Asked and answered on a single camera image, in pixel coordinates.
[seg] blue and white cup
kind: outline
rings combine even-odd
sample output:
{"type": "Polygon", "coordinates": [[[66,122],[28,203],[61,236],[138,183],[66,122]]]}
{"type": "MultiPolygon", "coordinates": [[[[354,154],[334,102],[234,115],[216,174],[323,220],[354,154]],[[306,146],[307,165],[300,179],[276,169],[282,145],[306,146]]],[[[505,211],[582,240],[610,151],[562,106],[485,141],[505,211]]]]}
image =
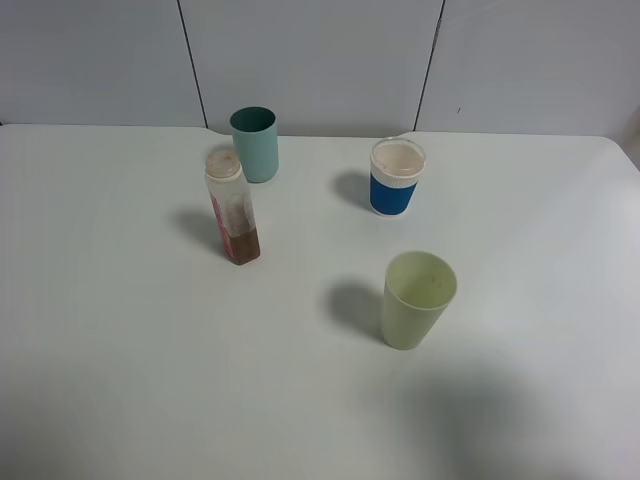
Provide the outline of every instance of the blue and white cup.
{"type": "Polygon", "coordinates": [[[371,151],[371,206],[376,213],[404,212],[424,170],[424,150],[411,140],[389,137],[371,151]]]}

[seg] cup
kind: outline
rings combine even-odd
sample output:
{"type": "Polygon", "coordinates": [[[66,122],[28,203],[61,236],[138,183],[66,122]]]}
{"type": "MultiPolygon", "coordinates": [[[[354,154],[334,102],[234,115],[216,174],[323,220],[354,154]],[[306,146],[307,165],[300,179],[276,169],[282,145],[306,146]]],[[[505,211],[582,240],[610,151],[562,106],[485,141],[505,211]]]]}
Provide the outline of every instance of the cup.
{"type": "Polygon", "coordinates": [[[385,276],[382,336],[390,347],[418,346],[453,299],[456,275],[439,257],[406,252],[394,258],[385,276]]]}
{"type": "Polygon", "coordinates": [[[422,148],[411,140],[389,137],[371,150],[370,201],[376,213],[394,216],[409,205],[424,170],[422,148]]]}
{"type": "Polygon", "coordinates": [[[229,119],[244,176],[251,183],[271,180],[278,171],[276,115],[264,107],[238,110],[229,119]]]}

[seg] plastic bottle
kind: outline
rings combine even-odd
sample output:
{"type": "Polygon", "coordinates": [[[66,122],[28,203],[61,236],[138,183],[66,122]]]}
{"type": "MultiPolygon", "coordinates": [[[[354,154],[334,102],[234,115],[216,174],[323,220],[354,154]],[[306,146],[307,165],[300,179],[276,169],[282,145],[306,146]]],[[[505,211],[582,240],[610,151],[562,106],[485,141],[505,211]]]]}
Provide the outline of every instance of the plastic bottle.
{"type": "Polygon", "coordinates": [[[216,212],[224,248],[238,265],[260,256],[260,244],[249,184],[234,152],[209,156],[205,179],[216,212]]]}

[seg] bottle cap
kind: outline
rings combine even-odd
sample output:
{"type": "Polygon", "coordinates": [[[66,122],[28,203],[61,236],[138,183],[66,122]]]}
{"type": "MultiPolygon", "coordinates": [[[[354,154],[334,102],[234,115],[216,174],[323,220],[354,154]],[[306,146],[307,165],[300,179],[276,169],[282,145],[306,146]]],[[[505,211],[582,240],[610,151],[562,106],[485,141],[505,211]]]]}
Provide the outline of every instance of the bottle cap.
{"type": "Polygon", "coordinates": [[[213,152],[207,158],[207,175],[215,179],[231,179],[237,177],[242,171],[242,165],[235,152],[221,151],[213,152]]]}

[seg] light green cup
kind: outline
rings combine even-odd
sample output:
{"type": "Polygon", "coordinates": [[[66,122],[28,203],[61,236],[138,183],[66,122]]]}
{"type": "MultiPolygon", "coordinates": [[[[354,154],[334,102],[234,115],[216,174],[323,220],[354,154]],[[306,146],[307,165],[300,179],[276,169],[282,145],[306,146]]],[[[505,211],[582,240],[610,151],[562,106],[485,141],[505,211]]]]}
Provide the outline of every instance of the light green cup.
{"type": "Polygon", "coordinates": [[[406,252],[387,267],[382,307],[382,336],[390,347],[418,346],[453,299],[456,275],[439,257],[406,252]]]}
{"type": "Polygon", "coordinates": [[[251,183],[271,180],[278,171],[276,115],[268,108],[246,107],[229,119],[233,146],[251,183]]]}

